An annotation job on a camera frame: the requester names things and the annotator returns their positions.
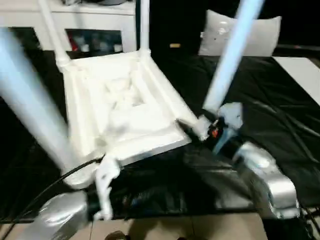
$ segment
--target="white cabinet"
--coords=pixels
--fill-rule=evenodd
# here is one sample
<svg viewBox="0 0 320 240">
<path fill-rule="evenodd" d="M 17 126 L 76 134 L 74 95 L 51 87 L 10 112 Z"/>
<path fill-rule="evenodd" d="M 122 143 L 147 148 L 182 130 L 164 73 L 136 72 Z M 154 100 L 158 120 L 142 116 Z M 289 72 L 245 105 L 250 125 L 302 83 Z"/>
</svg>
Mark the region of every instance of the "white cabinet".
<svg viewBox="0 0 320 240">
<path fill-rule="evenodd" d="M 97 44 L 114 52 L 137 49 L 134 1 L 116 6 L 48 2 L 66 51 L 98 51 Z M 37 0 L 0 0 L 0 26 L 33 28 L 42 50 L 53 50 Z"/>
</svg>

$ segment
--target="white pillow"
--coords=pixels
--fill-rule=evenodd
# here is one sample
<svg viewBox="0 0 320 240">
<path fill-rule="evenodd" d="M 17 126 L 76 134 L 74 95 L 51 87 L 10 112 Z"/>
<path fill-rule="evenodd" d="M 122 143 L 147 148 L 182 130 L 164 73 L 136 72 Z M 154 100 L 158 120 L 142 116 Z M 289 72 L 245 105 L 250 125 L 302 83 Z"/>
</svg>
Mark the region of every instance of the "white pillow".
<svg viewBox="0 0 320 240">
<path fill-rule="evenodd" d="M 199 55 L 220 56 L 236 21 L 237 19 L 207 10 Z M 281 16 L 255 20 L 243 55 L 271 56 L 278 42 L 280 25 Z"/>
</svg>

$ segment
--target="tiled floor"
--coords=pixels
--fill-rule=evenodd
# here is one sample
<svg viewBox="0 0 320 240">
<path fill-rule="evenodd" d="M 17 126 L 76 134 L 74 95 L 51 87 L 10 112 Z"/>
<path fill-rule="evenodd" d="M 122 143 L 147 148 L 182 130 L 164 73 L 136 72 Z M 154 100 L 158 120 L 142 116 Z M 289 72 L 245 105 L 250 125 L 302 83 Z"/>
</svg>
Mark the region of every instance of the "tiled floor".
<svg viewBox="0 0 320 240">
<path fill-rule="evenodd" d="M 1 226 L 0 236 L 8 226 Z M 17 225 L 6 240 L 15 240 L 26 226 Z M 261 219 L 254 213 L 97 221 L 71 240 L 104 240 L 114 231 L 130 235 L 131 240 L 177 240 L 192 236 L 197 240 L 267 240 Z"/>
</svg>

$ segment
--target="white rod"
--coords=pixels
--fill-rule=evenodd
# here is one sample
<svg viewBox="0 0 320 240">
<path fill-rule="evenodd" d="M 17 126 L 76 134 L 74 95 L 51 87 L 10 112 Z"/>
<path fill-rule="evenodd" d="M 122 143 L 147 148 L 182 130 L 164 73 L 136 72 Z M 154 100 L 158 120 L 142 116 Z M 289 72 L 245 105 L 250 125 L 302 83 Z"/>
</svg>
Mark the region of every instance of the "white rod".
<svg viewBox="0 0 320 240">
<path fill-rule="evenodd" d="M 223 103 L 241 61 L 253 22 L 263 3 L 264 0 L 241 0 L 236 13 L 236 24 L 212 78 L 203 104 L 204 109 L 216 112 Z"/>
<path fill-rule="evenodd" d="M 149 18 L 150 0 L 141 0 L 140 3 L 140 50 L 149 51 Z"/>
<path fill-rule="evenodd" d="M 51 43 L 53 44 L 56 65 L 58 67 L 63 67 L 70 61 L 70 58 L 63 48 L 47 1 L 48 0 L 38 0 L 38 4 L 49 32 Z"/>
<path fill-rule="evenodd" d="M 69 144 L 66 123 L 18 42 L 3 27 L 0 28 L 0 94 L 62 173 L 82 163 Z M 85 180 L 74 180 L 72 187 L 82 188 L 87 184 Z"/>
</svg>

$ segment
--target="black cloth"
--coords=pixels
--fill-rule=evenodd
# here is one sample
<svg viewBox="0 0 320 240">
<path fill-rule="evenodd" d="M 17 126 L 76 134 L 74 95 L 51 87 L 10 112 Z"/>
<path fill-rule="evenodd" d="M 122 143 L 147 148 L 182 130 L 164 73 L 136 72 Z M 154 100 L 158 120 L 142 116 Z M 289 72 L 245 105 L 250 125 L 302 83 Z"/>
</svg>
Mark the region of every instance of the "black cloth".
<svg viewBox="0 0 320 240">
<path fill-rule="evenodd" d="M 30 52 L 35 69 L 66 117 L 62 75 L 52 52 Z M 200 113 L 218 57 L 153 55 L 191 110 Z M 304 206 L 320 206 L 320 106 L 270 57 L 244 57 L 226 96 L 243 103 L 241 134 L 267 149 L 294 182 Z M 0 168 L 0 220 L 11 222 L 60 176 L 44 150 L 1 102 L 4 141 Z M 111 186 L 114 217 L 252 212 L 244 183 L 231 166 L 189 144 L 126 166 Z M 53 187 L 20 219 L 32 221 Z"/>
</svg>

